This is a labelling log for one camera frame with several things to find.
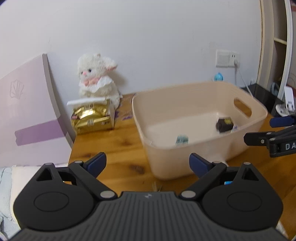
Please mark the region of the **black small box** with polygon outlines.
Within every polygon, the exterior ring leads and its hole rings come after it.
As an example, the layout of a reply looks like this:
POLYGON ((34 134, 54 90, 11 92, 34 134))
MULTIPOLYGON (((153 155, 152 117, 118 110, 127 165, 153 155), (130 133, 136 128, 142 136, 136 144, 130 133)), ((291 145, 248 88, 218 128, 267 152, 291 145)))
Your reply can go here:
POLYGON ((234 127, 234 123, 231 118, 219 118, 216 123, 216 129, 219 133, 231 131, 234 127))

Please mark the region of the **blue patterned card box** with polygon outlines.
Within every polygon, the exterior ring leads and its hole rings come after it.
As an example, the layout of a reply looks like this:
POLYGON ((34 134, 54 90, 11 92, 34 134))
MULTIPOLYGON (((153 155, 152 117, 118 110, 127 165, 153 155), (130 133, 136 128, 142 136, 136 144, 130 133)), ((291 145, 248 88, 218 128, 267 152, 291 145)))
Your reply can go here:
POLYGON ((189 138, 187 135, 178 135, 176 139, 176 145, 184 145, 189 142, 189 138))

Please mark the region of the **black box beside table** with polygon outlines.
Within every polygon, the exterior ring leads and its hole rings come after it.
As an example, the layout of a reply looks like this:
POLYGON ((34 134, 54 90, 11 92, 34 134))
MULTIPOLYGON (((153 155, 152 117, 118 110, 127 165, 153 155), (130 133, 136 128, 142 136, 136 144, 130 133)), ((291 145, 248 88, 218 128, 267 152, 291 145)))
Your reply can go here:
POLYGON ((261 102, 267 109, 267 111, 272 116, 280 116, 276 111, 277 104, 283 104, 283 101, 274 96, 271 92, 261 87, 258 84, 249 85, 249 90, 251 91, 254 98, 261 102))

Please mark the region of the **beige plastic storage basket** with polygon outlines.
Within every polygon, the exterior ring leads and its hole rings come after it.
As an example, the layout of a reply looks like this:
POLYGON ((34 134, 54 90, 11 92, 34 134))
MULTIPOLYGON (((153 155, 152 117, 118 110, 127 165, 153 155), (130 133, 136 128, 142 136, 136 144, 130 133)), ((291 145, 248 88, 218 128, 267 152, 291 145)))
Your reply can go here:
POLYGON ((243 137, 258 132, 267 109, 239 87, 219 81, 171 86, 137 93, 132 112, 153 175, 170 180, 191 174, 189 156, 226 162, 247 149, 243 137), (231 131, 219 133, 219 118, 231 118, 231 131), (176 145, 178 135, 189 142, 176 145))

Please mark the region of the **pink purple headboard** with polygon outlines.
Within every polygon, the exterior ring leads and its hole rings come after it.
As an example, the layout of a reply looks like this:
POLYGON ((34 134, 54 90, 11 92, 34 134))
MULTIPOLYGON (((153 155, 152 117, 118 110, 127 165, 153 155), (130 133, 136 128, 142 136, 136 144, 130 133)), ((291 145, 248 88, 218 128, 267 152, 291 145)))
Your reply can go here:
POLYGON ((63 164, 72 144, 46 54, 1 78, 1 167, 63 164))

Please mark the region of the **blue penguin figurine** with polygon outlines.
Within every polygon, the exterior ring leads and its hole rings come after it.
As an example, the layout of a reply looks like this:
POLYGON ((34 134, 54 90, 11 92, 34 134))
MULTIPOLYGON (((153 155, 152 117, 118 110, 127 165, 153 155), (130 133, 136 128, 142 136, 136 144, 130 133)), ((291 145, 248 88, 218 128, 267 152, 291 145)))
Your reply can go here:
POLYGON ((223 75, 220 72, 218 72, 217 74, 215 74, 214 81, 223 81, 223 80, 224 80, 224 77, 223 77, 223 75))

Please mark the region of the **gold tissue pack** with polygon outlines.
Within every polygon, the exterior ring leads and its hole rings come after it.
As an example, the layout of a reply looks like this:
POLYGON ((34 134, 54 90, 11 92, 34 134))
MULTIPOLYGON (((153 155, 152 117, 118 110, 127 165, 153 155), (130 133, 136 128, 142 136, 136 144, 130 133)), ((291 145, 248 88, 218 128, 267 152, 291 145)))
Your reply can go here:
POLYGON ((71 125, 77 135, 114 128, 115 109, 105 97, 91 97, 67 102, 73 112, 71 125))

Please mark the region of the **purple patterned table mat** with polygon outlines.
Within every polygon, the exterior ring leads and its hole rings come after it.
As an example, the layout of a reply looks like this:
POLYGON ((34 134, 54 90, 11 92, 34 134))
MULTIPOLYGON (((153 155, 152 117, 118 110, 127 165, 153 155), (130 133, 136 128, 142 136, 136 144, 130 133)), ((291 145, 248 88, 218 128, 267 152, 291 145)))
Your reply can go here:
POLYGON ((119 107, 115 111, 115 121, 125 121, 133 118, 132 99, 135 93, 125 94, 120 99, 119 107))

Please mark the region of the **white plush bunny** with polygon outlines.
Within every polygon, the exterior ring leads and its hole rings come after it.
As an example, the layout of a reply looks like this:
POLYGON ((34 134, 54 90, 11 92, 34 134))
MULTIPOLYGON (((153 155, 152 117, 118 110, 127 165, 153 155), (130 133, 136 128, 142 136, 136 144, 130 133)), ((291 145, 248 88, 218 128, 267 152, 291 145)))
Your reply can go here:
POLYGON ((79 76, 79 96, 105 97, 110 100, 114 109, 120 104, 120 93, 109 73, 117 68, 114 60, 100 54, 84 54, 77 62, 79 76))

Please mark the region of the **white wall switch socket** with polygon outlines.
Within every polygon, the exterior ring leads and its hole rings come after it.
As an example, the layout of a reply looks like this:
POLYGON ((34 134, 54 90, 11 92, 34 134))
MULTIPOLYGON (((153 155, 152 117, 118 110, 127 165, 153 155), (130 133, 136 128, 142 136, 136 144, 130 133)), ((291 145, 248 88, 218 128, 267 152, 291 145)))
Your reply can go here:
POLYGON ((240 54, 235 51, 216 50, 216 67, 239 67, 240 54))

